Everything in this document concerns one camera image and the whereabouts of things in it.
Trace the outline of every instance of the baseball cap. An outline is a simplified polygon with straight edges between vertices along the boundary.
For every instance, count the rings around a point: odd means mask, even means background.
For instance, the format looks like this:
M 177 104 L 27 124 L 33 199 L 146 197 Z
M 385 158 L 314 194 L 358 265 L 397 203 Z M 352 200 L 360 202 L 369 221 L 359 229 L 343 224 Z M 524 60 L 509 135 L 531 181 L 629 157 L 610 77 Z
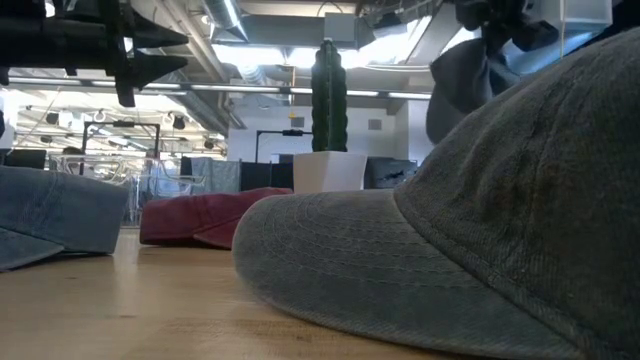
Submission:
M 261 188 L 237 194 L 153 200 L 142 210 L 140 243 L 161 246 L 205 244 L 231 249 L 233 233 L 251 205 L 268 196 L 291 193 L 289 189 Z
M 96 180 L 0 166 L 0 271 L 59 253 L 113 253 L 126 201 L 126 189 Z
M 255 204 L 240 278 L 297 317 L 507 359 L 640 358 L 640 30 L 470 114 L 394 190 Z

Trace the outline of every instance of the wall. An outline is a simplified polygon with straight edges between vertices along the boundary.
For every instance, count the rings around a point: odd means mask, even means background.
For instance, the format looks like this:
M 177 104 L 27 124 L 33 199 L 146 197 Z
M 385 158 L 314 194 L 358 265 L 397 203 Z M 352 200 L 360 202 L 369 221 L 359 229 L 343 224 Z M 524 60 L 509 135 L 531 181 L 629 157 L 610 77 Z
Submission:
M 396 159 L 413 160 L 421 164 L 433 150 L 425 121 L 428 106 L 427 101 L 407 101 L 396 114 Z
M 311 131 L 311 107 L 294 107 L 295 116 L 304 116 L 304 131 Z M 230 161 L 254 161 L 257 130 L 288 130 L 291 128 L 289 107 L 271 107 L 261 110 L 255 107 L 241 108 L 236 114 L 247 125 L 247 130 L 231 129 L 228 138 Z M 369 156 L 395 156 L 395 117 L 388 116 L 385 109 L 347 110 L 349 152 Z M 381 119 L 382 130 L 369 130 L 369 119 Z M 285 137 L 280 134 L 262 134 L 260 136 L 259 162 L 269 162 L 273 154 L 300 154 L 311 152 L 311 135 Z

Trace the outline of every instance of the table surface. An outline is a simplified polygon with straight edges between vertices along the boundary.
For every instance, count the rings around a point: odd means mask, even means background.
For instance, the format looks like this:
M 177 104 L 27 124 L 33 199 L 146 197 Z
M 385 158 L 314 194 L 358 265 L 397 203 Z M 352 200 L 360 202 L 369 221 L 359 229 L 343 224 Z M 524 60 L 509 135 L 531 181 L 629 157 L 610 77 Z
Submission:
M 462 359 L 316 326 L 262 304 L 229 251 L 141 247 L 0 274 L 0 359 Z

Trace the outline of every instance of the cap brim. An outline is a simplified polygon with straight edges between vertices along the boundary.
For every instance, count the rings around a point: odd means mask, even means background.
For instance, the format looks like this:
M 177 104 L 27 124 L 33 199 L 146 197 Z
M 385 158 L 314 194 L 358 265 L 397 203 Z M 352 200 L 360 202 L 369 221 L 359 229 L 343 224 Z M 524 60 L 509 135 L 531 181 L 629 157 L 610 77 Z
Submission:
M 470 355 L 580 358 L 421 237 L 392 191 L 262 200 L 233 245 L 238 274 L 260 298 L 324 326 Z
M 64 250 L 64 246 L 0 228 L 0 271 L 42 260 Z

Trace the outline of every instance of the gray baseball cap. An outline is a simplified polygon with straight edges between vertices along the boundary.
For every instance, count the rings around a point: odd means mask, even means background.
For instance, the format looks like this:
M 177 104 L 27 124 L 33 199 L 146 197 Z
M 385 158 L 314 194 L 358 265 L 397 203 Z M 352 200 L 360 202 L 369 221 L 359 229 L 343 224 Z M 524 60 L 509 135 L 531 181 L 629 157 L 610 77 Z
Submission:
M 640 30 L 470 114 L 393 191 L 279 196 L 233 255 L 346 332 L 510 359 L 640 358 Z
M 127 194 L 81 176 L 0 166 L 0 271 L 59 253 L 112 253 Z

